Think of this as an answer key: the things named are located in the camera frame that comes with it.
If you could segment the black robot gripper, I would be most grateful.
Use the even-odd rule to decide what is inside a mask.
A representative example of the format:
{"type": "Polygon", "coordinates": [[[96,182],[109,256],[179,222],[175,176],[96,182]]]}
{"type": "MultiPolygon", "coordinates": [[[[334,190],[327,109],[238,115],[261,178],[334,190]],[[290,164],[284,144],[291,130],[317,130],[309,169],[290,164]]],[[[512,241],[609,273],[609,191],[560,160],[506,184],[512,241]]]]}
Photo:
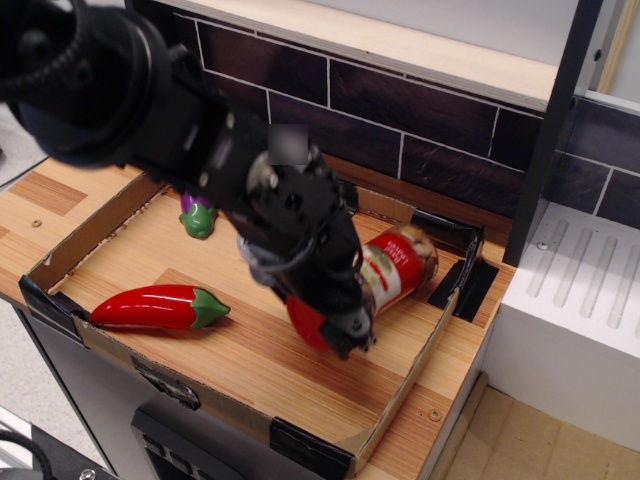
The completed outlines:
{"type": "Polygon", "coordinates": [[[254,267],[328,317],[319,333],[340,359],[369,351],[377,338],[356,279],[360,242],[307,125],[227,113],[208,118],[204,137],[212,145],[200,189],[244,238],[254,267]]]}

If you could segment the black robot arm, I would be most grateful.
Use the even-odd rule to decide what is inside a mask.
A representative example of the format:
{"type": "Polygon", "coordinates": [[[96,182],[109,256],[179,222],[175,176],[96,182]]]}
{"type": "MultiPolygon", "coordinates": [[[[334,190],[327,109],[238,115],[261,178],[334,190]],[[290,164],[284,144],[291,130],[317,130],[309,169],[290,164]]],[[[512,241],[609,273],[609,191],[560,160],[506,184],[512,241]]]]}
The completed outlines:
{"type": "Polygon", "coordinates": [[[56,160],[132,165],[206,197],[235,227],[254,279],[319,313],[336,354],[374,343],[361,243],[318,147],[212,91],[197,57],[144,17],[3,2],[1,100],[56,160]]]}

